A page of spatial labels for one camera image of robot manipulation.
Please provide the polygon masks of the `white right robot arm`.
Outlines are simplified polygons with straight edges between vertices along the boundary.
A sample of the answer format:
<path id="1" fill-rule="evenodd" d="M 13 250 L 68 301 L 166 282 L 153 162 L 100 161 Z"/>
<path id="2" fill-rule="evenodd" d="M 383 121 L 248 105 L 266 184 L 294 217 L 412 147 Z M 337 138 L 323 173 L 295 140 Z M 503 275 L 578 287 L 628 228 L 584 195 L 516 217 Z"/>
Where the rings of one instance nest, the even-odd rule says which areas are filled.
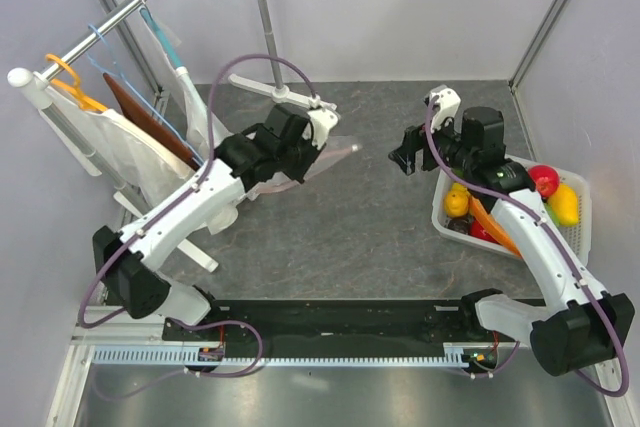
<path id="1" fill-rule="evenodd" d="M 466 296 L 458 315 L 467 339 L 497 331 L 531 348 L 552 376 L 615 359 L 629 373 L 624 342 L 635 315 L 625 294 L 610 294 L 573 253 L 548 216 L 527 168 L 506 154 L 504 119 L 490 107 L 465 110 L 460 129 L 447 118 L 408 127 L 389 154 L 401 170 L 440 169 L 464 185 L 514 242 L 542 293 L 534 307 L 487 289 Z"/>

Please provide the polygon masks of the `orange carrot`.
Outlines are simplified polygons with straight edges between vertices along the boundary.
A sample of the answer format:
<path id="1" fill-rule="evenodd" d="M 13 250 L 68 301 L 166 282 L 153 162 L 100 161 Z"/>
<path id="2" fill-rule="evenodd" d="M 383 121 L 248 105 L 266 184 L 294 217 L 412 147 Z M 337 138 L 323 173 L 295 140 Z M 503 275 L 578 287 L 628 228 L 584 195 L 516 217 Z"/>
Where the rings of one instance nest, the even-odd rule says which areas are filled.
<path id="1" fill-rule="evenodd" d="M 498 241 L 500 246 L 515 256 L 520 257 L 520 252 L 515 243 L 498 222 L 485 210 L 483 204 L 475 197 L 470 198 L 469 213 L 473 217 L 473 220 L 477 219 L 494 239 Z"/>

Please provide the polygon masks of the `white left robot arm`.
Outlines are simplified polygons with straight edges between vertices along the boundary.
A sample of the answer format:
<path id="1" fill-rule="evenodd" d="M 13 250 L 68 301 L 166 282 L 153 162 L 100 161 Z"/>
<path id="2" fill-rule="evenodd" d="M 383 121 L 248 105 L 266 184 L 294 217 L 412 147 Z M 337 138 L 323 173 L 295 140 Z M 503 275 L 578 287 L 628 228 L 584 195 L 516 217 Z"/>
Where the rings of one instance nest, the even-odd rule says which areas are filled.
<path id="1" fill-rule="evenodd" d="M 159 274 L 169 254 L 257 184 L 282 173 L 298 183 L 324 149 L 338 117 L 325 108 L 277 104 L 267 119 L 225 138 L 183 186 L 118 232 L 92 238 L 96 275 L 133 319 L 174 317 L 198 340 L 219 329 L 202 291 Z"/>

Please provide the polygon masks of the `clear pink-dotted zip bag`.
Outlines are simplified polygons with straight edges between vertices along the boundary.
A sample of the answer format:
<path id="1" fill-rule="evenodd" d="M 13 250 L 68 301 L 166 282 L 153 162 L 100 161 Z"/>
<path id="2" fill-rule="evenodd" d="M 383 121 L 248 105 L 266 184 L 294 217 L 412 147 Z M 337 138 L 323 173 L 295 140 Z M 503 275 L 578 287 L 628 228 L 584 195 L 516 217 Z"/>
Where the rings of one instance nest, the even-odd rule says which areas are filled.
<path id="1" fill-rule="evenodd" d="M 318 158 L 311 164 L 307 172 L 304 174 L 303 180 L 310 180 L 320 173 L 330 169 L 346 157 L 361 150 L 362 144 L 354 136 L 330 136 Z M 281 193 L 299 185 L 299 182 L 290 179 L 282 172 L 278 172 L 275 173 L 270 180 L 260 182 L 253 187 L 246 195 L 246 198 L 250 201 L 254 201 L 260 195 Z"/>

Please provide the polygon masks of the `orange citrus fruit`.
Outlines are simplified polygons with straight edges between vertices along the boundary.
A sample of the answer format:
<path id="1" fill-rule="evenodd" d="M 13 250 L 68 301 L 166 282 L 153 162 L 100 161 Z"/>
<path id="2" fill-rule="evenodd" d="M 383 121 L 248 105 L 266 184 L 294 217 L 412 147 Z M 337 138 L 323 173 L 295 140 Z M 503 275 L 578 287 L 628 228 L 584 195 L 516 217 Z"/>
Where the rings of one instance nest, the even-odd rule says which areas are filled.
<path id="1" fill-rule="evenodd" d="M 464 217 L 469 213 L 470 193 L 466 187 L 454 183 L 444 197 L 444 211 L 450 218 Z"/>

